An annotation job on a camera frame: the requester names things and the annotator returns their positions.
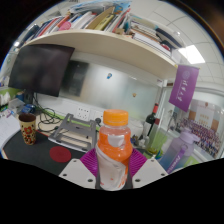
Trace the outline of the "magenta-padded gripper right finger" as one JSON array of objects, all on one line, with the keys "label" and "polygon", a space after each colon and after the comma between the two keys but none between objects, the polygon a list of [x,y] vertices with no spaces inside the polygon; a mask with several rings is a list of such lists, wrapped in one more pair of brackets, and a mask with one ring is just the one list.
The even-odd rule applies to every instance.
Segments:
[{"label": "magenta-padded gripper right finger", "polygon": [[147,159],[134,149],[129,160],[128,189],[141,188],[167,176],[167,172],[156,159]]}]

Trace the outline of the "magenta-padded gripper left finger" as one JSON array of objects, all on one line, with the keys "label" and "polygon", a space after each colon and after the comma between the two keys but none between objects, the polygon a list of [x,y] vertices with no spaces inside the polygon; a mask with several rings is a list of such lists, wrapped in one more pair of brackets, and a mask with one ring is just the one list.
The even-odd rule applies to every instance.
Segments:
[{"label": "magenta-padded gripper left finger", "polygon": [[59,176],[78,186],[94,189],[98,176],[96,151],[92,149],[80,159],[72,159]]}]

